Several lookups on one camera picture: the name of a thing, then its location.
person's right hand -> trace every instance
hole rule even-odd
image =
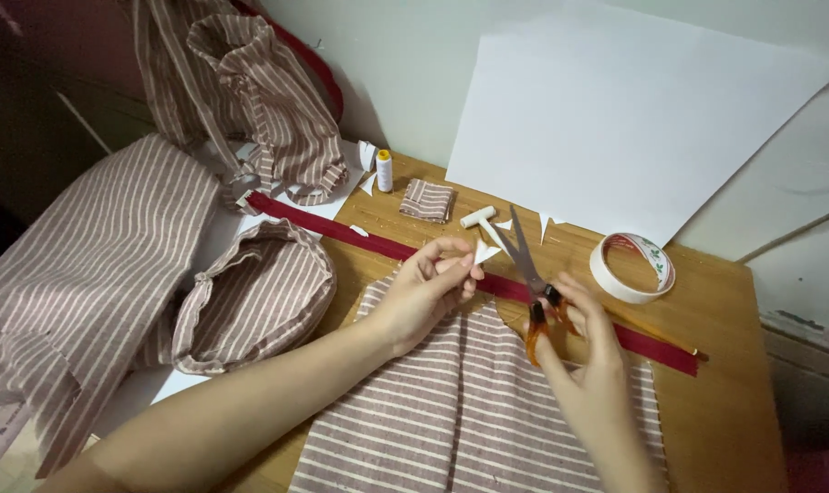
[[[567,371],[545,335],[536,359],[564,419],[584,444],[608,491],[662,489],[631,407],[627,361],[612,322],[588,290],[566,273],[552,282],[573,306],[569,320],[588,341],[588,364]]]

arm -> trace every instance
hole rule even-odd
[[[569,319],[589,345],[588,364],[570,373],[547,337],[536,341],[536,358],[564,418],[588,450],[607,491],[666,490],[639,436],[624,354],[609,317],[569,275],[561,274],[553,285],[573,303]]]
[[[459,239],[424,246],[366,318],[289,353],[187,388],[130,420],[47,479],[38,492],[201,491],[407,353],[483,278]]]

hand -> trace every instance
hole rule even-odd
[[[608,491],[663,489],[639,436],[630,400],[627,361],[603,306],[566,273],[552,282],[573,306],[569,320],[588,340],[588,364],[568,372],[544,334],[536,359],[564,419],[584,444]]]
[[[443,252],[454,250],[467,254],[439,260]],[[392,357],[411,351],[448,312],[474,296],[475,281],[484,279],[485,272],[472,265],[471,250],[461,238],[438,238],[402,264],[384,299],[368,317],[385,331]]]

red strap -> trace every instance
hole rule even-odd
[[[332,75],[332,69],[329,68],[329,65],[327,65],[326,62],[323,62],[320,55],[311,50],[311,47],[303,43],[299,38],[296,38],[290,34],[290,32],[284,29],[281,25],[274,22],[267,16],[262,15],[253,7],[245,4],[241,0],[229,1],[232,3],[233,7],[238,9],[238,11],[244,15],[264,18],[269,26],[274,28],[274,32],[277,34],[277,37],[283,39],[290,49],[295,51],[296,54],[298,54],[299,57],[301,57],[301,59],[308,64],[311,70],[313,70],[313,73],[316,73],[317,77],[320,78],[320,82],[323,83],[323,86],[326,88],[326,92],[329,94],[329,99],[332,100],[332,105],[334,106],[334,111],[330,109],[332,118],[335,119],[335,123],[341,122],[342,115],[344,114],[344,95],[342,94],[342,89],[338,87],[338,83],[335,81],[334,75]]]
[[[247,202],[273,218],[289,219],[291,223],[305,229],[363,250],[380,253],[397,261],[407,260],[418,250],[413,246],[403,245],[398,241],[388,240],[375,234],[363,236],[332,219],[321,218],[310,212],[282,204],[259,192],[251,193],[247,197]],[[478,282],[478,289],[496,297],[512,299],[524,304],[530,302],[530,295],[527,294],[525,285],[496,274],[485,273],[485,279]],[[618,342],[624,349],[642,354],[650,360],[663,363],[685,374],[697,376],[697,359],[692,354],[667,342],[657,341],[636,330],[630,330],[623,325],[614,325]]]

thread spool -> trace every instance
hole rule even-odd
[[[393,158],[390,157],[390,151],[386,149],[378,151],[375,157],[375,165],[377,168],[377,189],[382,192],[392,192]]]

